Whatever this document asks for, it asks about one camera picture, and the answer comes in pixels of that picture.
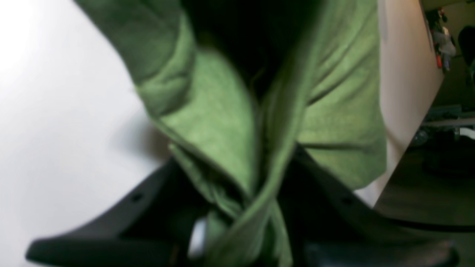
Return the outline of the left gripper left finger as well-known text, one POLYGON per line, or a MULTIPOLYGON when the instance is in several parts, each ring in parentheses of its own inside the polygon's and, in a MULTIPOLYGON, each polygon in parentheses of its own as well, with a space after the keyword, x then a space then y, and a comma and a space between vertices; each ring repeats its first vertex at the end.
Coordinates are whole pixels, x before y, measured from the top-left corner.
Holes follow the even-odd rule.
POLYGON ((170 158, 108 211, 70 232, 34 240, 25 258, 57 267, 199 267, 188 249, 207 210, 170 158))

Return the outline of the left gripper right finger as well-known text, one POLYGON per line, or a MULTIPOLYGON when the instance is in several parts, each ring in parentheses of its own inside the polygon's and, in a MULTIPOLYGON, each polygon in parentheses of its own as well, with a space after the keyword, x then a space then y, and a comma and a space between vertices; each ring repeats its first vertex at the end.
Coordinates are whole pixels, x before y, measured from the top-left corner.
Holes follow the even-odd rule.
POLYGON ((473 267, 474 148, 409 150, 371 208, 297 147, 279 193, 296 267, 473 267))

